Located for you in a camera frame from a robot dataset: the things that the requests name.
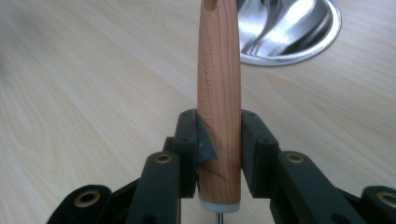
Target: wooden handle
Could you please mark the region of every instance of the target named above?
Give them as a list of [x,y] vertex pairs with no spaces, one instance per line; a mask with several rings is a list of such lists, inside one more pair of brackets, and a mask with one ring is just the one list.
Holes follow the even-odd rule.
[[241,77],[236,1],[203,0],[198,49],[198,114],[218,159],[200,170],[200,199],[241,198]]

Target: bolt hole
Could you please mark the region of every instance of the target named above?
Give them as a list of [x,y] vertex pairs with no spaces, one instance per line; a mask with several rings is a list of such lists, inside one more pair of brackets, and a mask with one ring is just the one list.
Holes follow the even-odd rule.
[[288,160],[294,163],[302,163],[304,158],[297,154],[288,154]]
[[337,224],[349,224],[349,218],[341,214],[332,214],[332,221]]
[[155,159],[155,161],[156,162],[158,162],[158,163],[167,163],[167,162],[169,162],[169,161],[171,161],[172,160],[172,157],[171,156],[169,156],[169,155],[160,155],[160,156],[158,156],[156,159]]
[[157,224],[157,223],[158,223],[157,218],[152,214],[145,215],[143,217],[143,224]]
[[96,189],[87,190],[83,193],[80,193],[75,199],[76,207],[88,207],[97,203],[100,199],[100,192]]
[[386,205],[396,208],[396,195],[385,192],[385,191],[380,191],[376,194],[376,197],[381,201],[382,203],[385,203]]

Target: light wood tabletop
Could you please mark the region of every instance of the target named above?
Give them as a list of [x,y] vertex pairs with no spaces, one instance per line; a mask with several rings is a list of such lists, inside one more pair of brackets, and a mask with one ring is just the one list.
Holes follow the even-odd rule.
[[[324,52],[281,67],[242,64],[242,107],[280,143],[360,196],[396,189],[396,2],[338,0]],[[74,189],[112,190],[197,105],[200,1],[0,1],[0,223],[44,223]],[[242,177],[225,223],[273,223]],[[182,200],[182,223],[214,223]]]

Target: wooden surface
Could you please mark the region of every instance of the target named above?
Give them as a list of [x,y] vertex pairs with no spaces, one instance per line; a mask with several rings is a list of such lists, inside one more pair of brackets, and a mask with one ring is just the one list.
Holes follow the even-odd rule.
[[216,160],[200,170],[201,200],[241,200],[241,66],[236,1],[203,0],[198,44],[198,114]]
[[[335,186],[396,188],[396,2],[337,1],[319,56],[242,65],[242,107]],[[200,1],[0,1],[0,223],[44,223],[72,190],[115,190],[196,107]],[[272,223],[242,181],[231,223]],[[182,223],[213,223],[198,199]]]

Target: metal rod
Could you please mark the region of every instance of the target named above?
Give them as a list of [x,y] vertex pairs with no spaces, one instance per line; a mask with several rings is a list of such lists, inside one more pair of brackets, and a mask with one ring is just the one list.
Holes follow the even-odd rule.
[[216,224],[223,224],[222,213],[216,213]]

